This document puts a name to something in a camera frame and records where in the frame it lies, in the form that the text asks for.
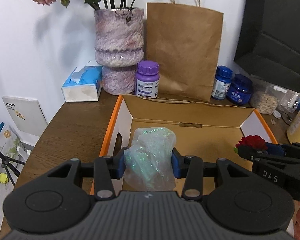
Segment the orange circular logo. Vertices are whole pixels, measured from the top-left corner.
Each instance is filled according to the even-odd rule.
[[[10,133],[10,131],[8,131],[8,130],[6,130],[6,131],[4,131],[4,136],[5,136],[5,138],[10,138],[10,136],[11,136],[11,133]]]

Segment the dark wood tabletop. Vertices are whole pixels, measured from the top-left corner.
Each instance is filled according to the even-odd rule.
[[[82,162],[92,162],[98,157],[103,138],[117,100],[117,96],[102,91],[99,102],[64,103],[40,137],[26,165],[24,166],[16,187],[31,181],[51,168],[73,157]],[[232,105],[227,100],[212,99],[212,104]],[[286,129],[288,125],[273,115],[263,115],[279,143],[288,143]],[[85,179],[82,188],[89,193],[92,179]],[[2,221],[0,239],[10,228],[6,219]]]

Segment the open box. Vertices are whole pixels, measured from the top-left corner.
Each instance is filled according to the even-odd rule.
[[[118,142],[122,141],[122,147],[130,146],[137,128],[162,126],[176,134],[175,147],[181,155],[195,155],[205,162],[227,158],[248,170],[252,162],[234,152],[242,136],[259,135],[266,142],[277,143],[261,114],[253,108],[124,95],[118,97],[114,107],[100,156],[112,156]],[[179,195],[184,181],[176,180]],[[124,178],[112,182],[116,194],[120,190],[134,190]],[[215,189],[213,178],[204,178],[203,185],[204,195]]]

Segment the black bag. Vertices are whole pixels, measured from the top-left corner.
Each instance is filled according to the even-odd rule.
[[[253,77],[300,91],[300,0],[246,0],[234,61]]]

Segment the brown paper bag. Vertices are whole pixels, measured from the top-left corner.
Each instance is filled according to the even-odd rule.
[[[147,4],[146,54],[160,64],[159,92],[209,101],[223,14],[171,1]]]

